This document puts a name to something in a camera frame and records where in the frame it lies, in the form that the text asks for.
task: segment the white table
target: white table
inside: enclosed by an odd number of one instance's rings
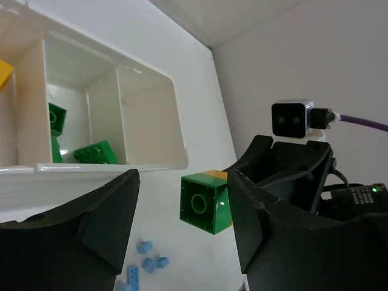
[[[142,59],[175,83],[189,167],[141,173],[125,266],[140,265],[143,256],[135,248],[140,239],[151,240],[153,252],[171,261],[154,275],[142,271],[141,290],[238,290],[243,276],[233,228],[213,236],[179,220],[180,177],[223,169],[236,159],[212,53],[146,0],[29,0],[28,4]],[[86,173],[1,175],[0,221],[23,219],[60,205],[110,178]]]

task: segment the blue block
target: blue block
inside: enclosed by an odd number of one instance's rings
[[[170,259],[167,257],[164,258],[158,258],[156,260],[156,267],[160,269],[164,269],[167,267],[167,265],[170,264]]]
[[[152,250],[153,245],[150,241],[143,241],[142,243],[139,243],[136,249],[138,250],[138,253],[148,253],[150,250]]]
[[[117,291],[133,291],[133,289],[130,285],[123,283],[117,288]]]
[[[148,273],[153,274],[156,269],[156,262],[154,259],[146,258],[141,264],[141,267]]]
[[[131,286],[131,291],[139,291],[139,268],[138,266],[129,266],[127,268],[127,282]]]

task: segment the white storage tray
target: white storage tray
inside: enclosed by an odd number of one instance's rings
[[[172,80],[49,18],[0,7],[0,59],[15,71],[0,92],[0,173],[123,172],[188,165]],[[53,163],[49,102],[67,110]],[[107,140],[119,165],[73,152]]]

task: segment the white tabletop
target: white tabletop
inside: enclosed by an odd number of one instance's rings
[[[141,263],[139,239],[151,240],[154,252],[171,262],[153,275],[142,271],[141,290],[238,290],[243,276],[233,228],[213,236],[179,220],[180,177],[223,169],[236,159],[210,50],[146,0],[29,0],[28,5],[162,70],[175,84],[189,167],[141,173],[125,265]]]

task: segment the orange block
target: orange block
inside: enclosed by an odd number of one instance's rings
[[[0,59],[0,91],[13,72],[13,67]]]

